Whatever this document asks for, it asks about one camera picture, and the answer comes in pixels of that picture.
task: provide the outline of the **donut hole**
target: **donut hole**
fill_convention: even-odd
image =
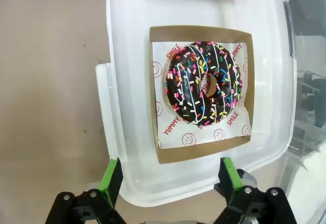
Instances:
[[[208,74],[202,81],[200,82],[200,87],[202,91],[205,93],[207,97],[210,97],[216,93],[216,86],[217,79],[215,76]]]

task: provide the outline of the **bolt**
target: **bolt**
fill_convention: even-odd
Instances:
[[[93,198],[93,197],[96,197],[97,196],[97,194],[96,194],[96,192],[91,192],[91,197]]]
[[[273,196],[276,196],[278,195],[279,193],[277,192],[276,189],[273,189],[271,192],[270,192]]]
[[[252,191],[251,191],[251,188],[249,188],[249,187],[246,187],[246,188],[244,189],[244,191],[245,191],[246,194],[249,194],[249,193],[252,192]]]

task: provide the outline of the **white printed paper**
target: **white printed paper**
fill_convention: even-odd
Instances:
[[[182,120],[172,109],[164,92],[167,69],[174,51],[192,42],[153,42],[153,71],[156,94],[158,145],[162,149],[215,142],[251,134],[249,115],[244,107],[248,86],[248,57],[245,43],[219,43],[234,57],[240,68],[242,90],[239,104],[226,118],[214,125],[197,127]],[[202,90],[209,87],[201,82]]]

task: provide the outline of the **donut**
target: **donut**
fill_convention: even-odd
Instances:
[[[203,79],[211,81],[212,93],[202,91]],[[167,98],[184,121],[198,127],[216,124],[231,113],[240,100],[241,89],[236,61],[216,42],[194,42],[180,48],[170,60]]]

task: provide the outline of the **beige table surface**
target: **beige table surface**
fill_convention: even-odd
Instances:
[[[0,223],[44,223],[59,192],[101,179],[95,66],[105,62],[105,0],[0,0]],[[275,172],[255,172],[262,190]],[[209,222],[224,207],[214,191],[153,208],[117,202],[128,223]]]

